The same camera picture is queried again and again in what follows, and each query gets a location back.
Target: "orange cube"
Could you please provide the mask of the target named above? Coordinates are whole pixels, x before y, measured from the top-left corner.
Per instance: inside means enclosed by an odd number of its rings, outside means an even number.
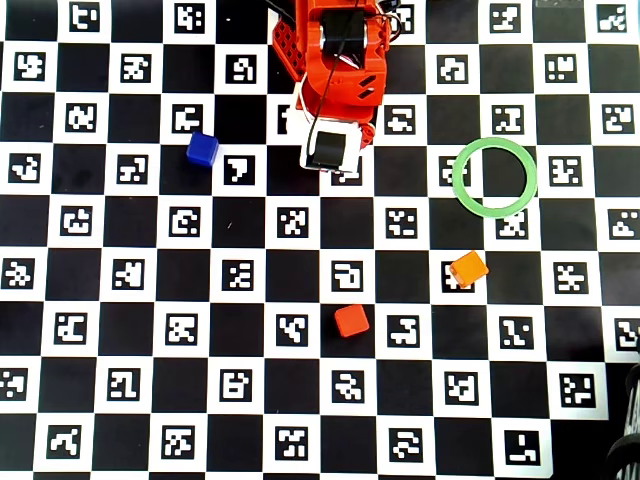
[[[369,330],[369,321],[362,305],[350,305],[335,313],[338,330],[343,337],[350,337]]]
[[[449,270],[462,288],[467,288],[473,282],[489,273],[489,269],[475,250],[453,262],[449,266]]]

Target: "red cube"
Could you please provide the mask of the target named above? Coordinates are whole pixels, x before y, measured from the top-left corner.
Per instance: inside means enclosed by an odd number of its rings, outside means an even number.
[[[362,305],[341,308],[335,314],[338,330],[343,337],[350,337],[369,330],[369,321]]]

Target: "ring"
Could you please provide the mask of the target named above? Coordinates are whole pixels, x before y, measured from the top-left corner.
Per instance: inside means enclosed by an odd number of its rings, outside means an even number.
[[[522,192],[522,195],[520,196],[520,198],[518,198],[518,200],[507,207],[485,207],[484,205],[471,198],[464,188],[464,182],[462,181],[464,167],[469,162],[469,159],[471,158],[471,155],[473,153],[477,152],[478,150],[484,150],[485,148],[500,148],[502,150],[506,150],[507,152],[515,155],[524,167],[524,171],[527,177],[524,191]],[[455,193],[456,197],[458,197],[458,200],[460,200],[460,203],[462,203],[462,205],[467,210],[469,210],[471,213],[475,213],[480,217],[510,217],[511,215],[515,215],[524,207],[526,207],[533,196],[536,194],[536,190],[538,188],[538,176],[536,172],[536,163],[533,161],[533,157],[531,157],[531,154],[527,152],[524,147],[518,145],[515,142],[512,142],[511,140],[507,140],[506,138],[479,138],[478,140],[475,140],[464,147],[456,158],[455,163],[453,164],[453,193]]]

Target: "table surface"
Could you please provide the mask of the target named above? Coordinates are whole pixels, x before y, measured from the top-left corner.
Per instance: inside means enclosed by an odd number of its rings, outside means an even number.
[[[0,2],[0,478],[595,478],[638,359],[638,4],[403,4],[333,175],[298,166],[262,2]],[[451,188],[492,135],[538,166],[498,221]],[[486,150],[464,181],[524,176]]]

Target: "blue cube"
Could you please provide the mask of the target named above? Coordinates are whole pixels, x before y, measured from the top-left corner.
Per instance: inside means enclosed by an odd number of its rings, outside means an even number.
[[[204,133],[195,132],[191,136],[187,159],[189,162],[203,167],[213,167],[213,162],[218,153],[218,140]]]

